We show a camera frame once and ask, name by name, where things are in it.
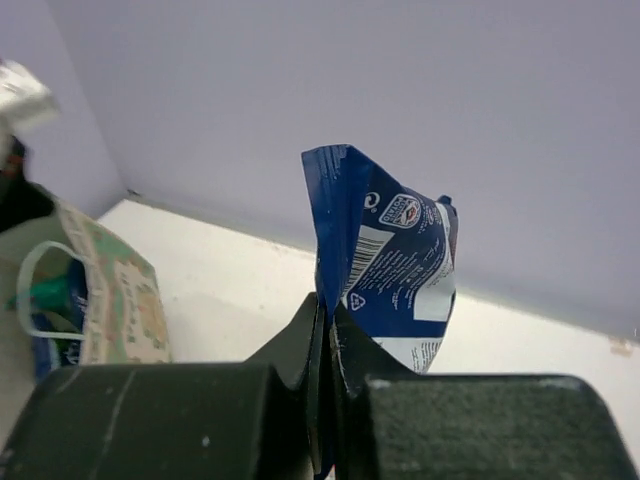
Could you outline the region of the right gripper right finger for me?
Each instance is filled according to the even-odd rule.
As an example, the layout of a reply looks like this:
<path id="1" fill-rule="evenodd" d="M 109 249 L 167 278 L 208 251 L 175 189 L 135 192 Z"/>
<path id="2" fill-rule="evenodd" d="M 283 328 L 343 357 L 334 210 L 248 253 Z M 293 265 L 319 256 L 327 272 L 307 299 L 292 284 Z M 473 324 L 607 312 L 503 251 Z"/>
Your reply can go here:
<path id="1" fill-rule="evenodd" d="M 335 426 L 333 455 L 338 479 L 377 479 L 376 438 L 367 381 L 413 373 L 371 339 L 340 305 L 328 333 Z"/>

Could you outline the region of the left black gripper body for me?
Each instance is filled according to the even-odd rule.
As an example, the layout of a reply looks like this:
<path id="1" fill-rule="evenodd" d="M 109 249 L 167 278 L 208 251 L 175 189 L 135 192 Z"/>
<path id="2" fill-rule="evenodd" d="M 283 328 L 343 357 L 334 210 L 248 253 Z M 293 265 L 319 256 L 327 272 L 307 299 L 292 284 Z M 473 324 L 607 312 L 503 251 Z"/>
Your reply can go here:
<path id="1" fill-rule="evenodd" d="M 38 184 L 25 176 L 29 149 L 16 136 L 9 137 L 8 152 L 1 155 L 1 232 L 26 221 L 49 216 L 54 202 Z"/>

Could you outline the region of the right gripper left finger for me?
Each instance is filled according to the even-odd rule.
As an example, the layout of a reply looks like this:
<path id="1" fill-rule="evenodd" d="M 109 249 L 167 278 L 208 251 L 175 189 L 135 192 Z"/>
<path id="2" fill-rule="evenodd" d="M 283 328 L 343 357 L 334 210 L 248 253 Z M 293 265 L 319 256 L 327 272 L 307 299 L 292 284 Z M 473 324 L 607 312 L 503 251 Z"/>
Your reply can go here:
<path id="1" fill-rule="evenodd" d="M 313 475 L 320 470 L 318 432 L 320 320 L 310 293 L 286 327 L 249 362 L 268 368 L 261 407 L 259 475 Z"/>

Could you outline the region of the green snack packet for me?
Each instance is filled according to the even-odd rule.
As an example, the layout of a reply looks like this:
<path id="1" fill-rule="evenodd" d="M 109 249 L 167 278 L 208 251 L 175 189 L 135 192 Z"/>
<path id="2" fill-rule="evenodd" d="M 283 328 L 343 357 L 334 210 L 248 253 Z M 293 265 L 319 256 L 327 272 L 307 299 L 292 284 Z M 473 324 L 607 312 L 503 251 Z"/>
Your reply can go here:
<path id="1" fill-rule="evenodd" d="M 31 323 L 42 332 L 80 333 L 87 300 L 84 273 L 71 272 L 31 287 Z"/>

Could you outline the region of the dark blue chips packet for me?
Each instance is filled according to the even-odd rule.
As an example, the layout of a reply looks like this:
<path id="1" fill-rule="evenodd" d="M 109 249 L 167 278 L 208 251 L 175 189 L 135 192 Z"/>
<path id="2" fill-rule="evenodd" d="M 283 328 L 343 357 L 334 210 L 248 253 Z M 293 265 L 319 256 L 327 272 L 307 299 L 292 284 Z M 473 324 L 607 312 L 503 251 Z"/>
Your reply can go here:
<path id="1" fill-rule="evenodd" d="M 458 215 L 402 185 L 352 145 L 301 155 L 316 236 L 316 291 L 378 345 L 428 372 L 456 299 Z"/>

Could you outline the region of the blue snack packet large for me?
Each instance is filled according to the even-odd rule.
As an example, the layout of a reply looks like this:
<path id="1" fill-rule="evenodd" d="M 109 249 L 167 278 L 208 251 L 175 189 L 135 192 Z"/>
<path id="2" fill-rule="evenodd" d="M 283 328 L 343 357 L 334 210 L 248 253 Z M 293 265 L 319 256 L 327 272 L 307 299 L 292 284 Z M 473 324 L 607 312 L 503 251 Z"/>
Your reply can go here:
<path id="1" fill-rule="evenodd" d="M 84 265 L 80 261 L 72 259 L 64 274 L 80 271 L 85 276 Z M 36 380 L 41 381 L 51 371 L 59 367 L 76 365 L 79 360 L 80 347 L 81 342 L 79 340 L 33 337 L 31 339 L 31 348 L 34 356 L 34 376 Z"/>

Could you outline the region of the patterned paper bag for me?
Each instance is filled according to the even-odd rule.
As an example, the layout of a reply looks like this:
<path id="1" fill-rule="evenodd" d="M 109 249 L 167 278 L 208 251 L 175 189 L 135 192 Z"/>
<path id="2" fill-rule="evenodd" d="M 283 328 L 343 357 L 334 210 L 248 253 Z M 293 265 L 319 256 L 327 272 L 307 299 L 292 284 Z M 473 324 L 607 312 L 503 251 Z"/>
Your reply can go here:
<path id="1" fill-rule="evenodd" d="M 154 267 L 128 243 L 66 202 L 47 217 L 1 233 L 1 322 L 33 337 L 81 342 L 76 365 L 169 363 L 168 327 Z M 31 287 L 84 265 L 88 289 L 81 333 L 41 332 L 31 323 Z"/>

